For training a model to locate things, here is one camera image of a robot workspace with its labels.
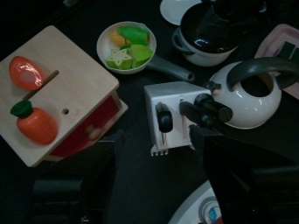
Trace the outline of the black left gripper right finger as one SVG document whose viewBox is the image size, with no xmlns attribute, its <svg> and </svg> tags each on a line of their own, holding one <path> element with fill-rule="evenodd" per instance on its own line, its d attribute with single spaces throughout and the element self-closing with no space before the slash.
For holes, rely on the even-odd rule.
<svg viewBox="0 0 299 224">
<path fill-rule="evenodd" d="M 232 153 L 232 143 L 197 125 L 189 126 L 189 137 L 216 195 L 222 224 L 265 224 L 251 170 Z"/>
</svg>

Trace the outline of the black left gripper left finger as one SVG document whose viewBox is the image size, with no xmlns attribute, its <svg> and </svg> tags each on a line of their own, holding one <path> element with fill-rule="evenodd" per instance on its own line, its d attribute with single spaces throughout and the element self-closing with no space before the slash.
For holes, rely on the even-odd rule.
<svg viewBox="0 0 299 224">
<path fill-rule="evenodd" d="M 125 139 L 124 132 L 117 131 L 89 147 L 89 168 L 80 188 L 84 213 L 80 224 L 104 224 L 104 213 Z"/>
</svg>

